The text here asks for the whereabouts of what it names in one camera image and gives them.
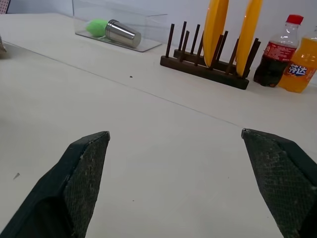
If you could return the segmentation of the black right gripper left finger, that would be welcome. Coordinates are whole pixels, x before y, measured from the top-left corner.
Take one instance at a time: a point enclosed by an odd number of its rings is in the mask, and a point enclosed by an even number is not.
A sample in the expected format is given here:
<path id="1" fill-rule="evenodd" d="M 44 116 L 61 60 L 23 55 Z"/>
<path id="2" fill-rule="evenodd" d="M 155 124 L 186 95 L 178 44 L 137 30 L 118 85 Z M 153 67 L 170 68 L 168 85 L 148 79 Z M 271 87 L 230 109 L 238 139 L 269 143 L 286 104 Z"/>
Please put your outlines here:
<path id="1" fill-rule="evenodd" d="M 109 131 L 71 143 L 35 184 L 2 238 L 84 238 L 100 191 Z"/>

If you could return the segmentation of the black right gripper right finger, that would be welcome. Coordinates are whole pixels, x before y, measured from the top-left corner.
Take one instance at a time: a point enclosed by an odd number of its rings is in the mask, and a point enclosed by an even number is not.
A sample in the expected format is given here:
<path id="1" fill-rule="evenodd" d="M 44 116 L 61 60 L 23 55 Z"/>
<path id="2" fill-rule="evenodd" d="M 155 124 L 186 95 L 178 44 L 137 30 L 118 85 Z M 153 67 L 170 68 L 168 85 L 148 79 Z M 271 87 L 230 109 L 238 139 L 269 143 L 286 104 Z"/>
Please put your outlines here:
<path id="1" fill-rule="evenodd" d="M 317 165 L 294 141 L 243 129 L 259 191 L 285 238 L 317 236 Z"/>

